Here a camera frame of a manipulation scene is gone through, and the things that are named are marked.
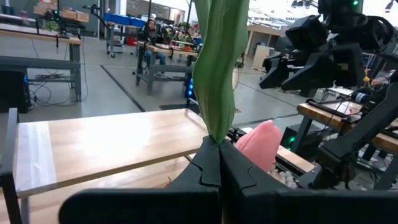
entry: box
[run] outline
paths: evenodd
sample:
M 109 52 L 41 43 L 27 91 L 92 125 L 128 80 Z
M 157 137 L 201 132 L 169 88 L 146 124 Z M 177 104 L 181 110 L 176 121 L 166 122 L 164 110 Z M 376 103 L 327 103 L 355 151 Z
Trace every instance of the box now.
M 77 12 L 77 20 L 80 22 L 90 21 L 90 15 L 84 12 Z
M 33 8 L 33 13 L 34 13 L 34 14 L 38 14 L 38 15 L 44 15 L 45 12 L 47 12 L 47 11 L 49 11 L 49 10 L 52 10 L 52 9 L 53 9 L 53 8 L 51 8 L 51 7 L 35 6 L 35 7 Z
M 77 19 L 77 12 L 64 9 L 61 11 L 61 16 L 67 19 Z

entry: blue bin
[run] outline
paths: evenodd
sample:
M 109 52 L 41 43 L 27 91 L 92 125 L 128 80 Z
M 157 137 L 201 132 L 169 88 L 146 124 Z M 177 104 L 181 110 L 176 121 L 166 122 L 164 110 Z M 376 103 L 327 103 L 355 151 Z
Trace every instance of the blue bin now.
M 111 13 L 105 13 L 104 20 L 108 22 L 114 22 L 121 25 L 130 25 L 130 18 L 128 16 L 121 16 Z
M 131 26 L 136 26 L 136 27 L 143 27 L 145 24 L 144 21 L 136 18 L 130 18 L 130 25 Z

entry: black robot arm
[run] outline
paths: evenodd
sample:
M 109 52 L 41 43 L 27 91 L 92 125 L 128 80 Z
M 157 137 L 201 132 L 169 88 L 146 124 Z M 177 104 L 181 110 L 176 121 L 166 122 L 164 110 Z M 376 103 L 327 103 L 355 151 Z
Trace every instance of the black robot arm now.
M 354 177 L 356 153 L 398 117 L 398 83 L 392 83 L 384 101 L 341 137 L 324 143 L 317 155 L 322 169 L 312 183 L 314 189 L 327 189 Z

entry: computer tower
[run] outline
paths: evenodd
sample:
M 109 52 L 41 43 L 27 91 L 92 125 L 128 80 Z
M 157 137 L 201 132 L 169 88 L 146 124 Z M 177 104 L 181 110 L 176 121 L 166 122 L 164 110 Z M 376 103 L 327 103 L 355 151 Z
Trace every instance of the computer tower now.
M 280 145 L 288 150 L 291 150 L 299 128 L 300 124 L 286 127 Z M 328 128 L 322 130 L 314 125 L 311 125 L 307 135 L 302 139 L 300 147 L 293 152 L 308 161 L 313 161 L 317 156 L 318 147 L 322 142 L 322 139 L 330 134 L 331 131 Z
M 0 77 L 0 112 L 7 113 L 9 108 L 18 108 L 18 112 L 27 113 L 32 106 L 27 74 L 0 71 Z

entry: black clamp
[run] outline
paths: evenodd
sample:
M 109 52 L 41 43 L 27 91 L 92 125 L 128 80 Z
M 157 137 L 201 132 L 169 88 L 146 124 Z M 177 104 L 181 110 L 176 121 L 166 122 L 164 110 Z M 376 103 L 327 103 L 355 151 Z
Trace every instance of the black clamp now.
M 169 49 L 170 49 L 170 51 L 171 51 L 171 53 L 170 53 L 170 55 L 169 55 L 169 59 L 172 59 L 172 60 L 173 60 L 174 48 L 170 47 Z
M 57 42 L 55 46 L 56 46 L 56 48 L 58 50 L 58 47 L 60 46 L 60 40 L 59 40 L 59 36 L 58 35 L 55 36 L 55 41 Z

